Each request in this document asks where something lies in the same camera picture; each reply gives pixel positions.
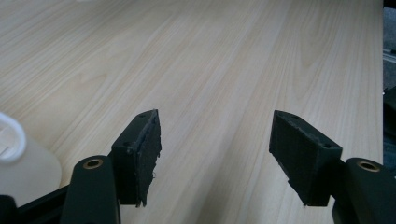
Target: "white plastic bottle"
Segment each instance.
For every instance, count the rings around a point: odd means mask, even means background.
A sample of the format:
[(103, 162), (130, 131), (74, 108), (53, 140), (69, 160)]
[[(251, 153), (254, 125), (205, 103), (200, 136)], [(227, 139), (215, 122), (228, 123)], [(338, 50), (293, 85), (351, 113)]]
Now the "white plastic bottle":
[(0, 113), (0, 194), (21, 206), (59, 188), (61, 177), (57, 158)]

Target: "wooden table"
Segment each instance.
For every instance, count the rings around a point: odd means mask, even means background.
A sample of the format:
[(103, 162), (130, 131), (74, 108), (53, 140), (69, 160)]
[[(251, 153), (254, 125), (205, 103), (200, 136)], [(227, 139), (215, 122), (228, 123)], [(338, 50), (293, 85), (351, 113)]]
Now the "wooden table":
[(75, 163), (158, 108), (148, 206), (122, 223), (332, 223), (268, 152), (275, 109), (382, 161), (382, 1), (0, 3), (0, 109)]

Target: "gray floor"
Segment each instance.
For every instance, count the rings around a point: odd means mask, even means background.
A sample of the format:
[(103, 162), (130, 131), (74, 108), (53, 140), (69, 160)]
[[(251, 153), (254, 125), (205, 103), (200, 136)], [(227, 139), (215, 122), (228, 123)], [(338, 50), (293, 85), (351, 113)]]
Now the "gray floor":
[[(396, 49), (396, 9), (384, 7), (384, 49)], [(396, 86), (396, 63), (384, 62), (384, 89)]]
[[(384, 49), (396, 49), (396, 9), (384, 7)], [(384, 89), (396, 86), (396, 63), (384, 61)], [(389, 118), (384, 127), (392, 121)], [(384, 133), (384, 165), (396, 176), (396, 138)]]

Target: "light wood tabletop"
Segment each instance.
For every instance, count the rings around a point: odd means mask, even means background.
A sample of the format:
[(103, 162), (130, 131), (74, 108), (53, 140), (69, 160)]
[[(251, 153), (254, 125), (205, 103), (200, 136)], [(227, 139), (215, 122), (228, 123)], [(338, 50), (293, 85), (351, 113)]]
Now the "light wood tabletop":
[(0, 111), (63, 168), (157, 108), (162, 156), (122, 223), (332, 223), (268, 152), (275, 109), (382, 162), (382, 1), (0, 2)]

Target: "brass screw hole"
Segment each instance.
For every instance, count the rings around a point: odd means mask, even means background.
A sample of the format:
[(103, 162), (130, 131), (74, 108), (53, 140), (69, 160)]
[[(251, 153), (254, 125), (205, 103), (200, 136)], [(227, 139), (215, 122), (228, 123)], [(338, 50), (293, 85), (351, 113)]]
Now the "brass screw hole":
[(361, 169), (370, 171), (370, 172), (379, 172), (379, 167), (368, 161), (358, 161), (358, 165)]
[(91, 169), (98, 168), (102, 164), (103, 164), (102, 160), (100, 160), (100, 159), (92, 159), (92, 160), (86, 161), (84, 163), (84, 165), (82, 165), (82, 167), (84, 167), (84, 169), (91, 170)]

